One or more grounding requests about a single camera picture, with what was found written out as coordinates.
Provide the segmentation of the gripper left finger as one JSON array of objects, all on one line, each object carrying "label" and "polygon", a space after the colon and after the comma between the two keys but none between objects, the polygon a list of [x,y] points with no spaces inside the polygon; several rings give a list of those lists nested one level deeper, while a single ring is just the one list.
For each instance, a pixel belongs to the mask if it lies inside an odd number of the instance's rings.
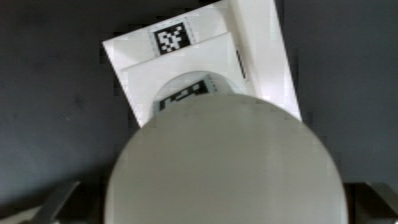
[{"label": "gripper left finger", "polygon": [[78,186],[78,181],[65,182],[55,188],[42,205],[2,218],[0,224],[55,224],[58,212]]}]

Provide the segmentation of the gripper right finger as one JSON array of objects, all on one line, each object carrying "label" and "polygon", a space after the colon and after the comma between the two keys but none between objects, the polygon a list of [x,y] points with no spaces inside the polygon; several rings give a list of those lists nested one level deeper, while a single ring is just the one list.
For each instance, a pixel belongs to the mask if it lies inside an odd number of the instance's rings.
[{"label": "gripper right finger", "polygon": [[355,205],[355,224],[398,224],[398,193],[385,184],[357,185]]}]

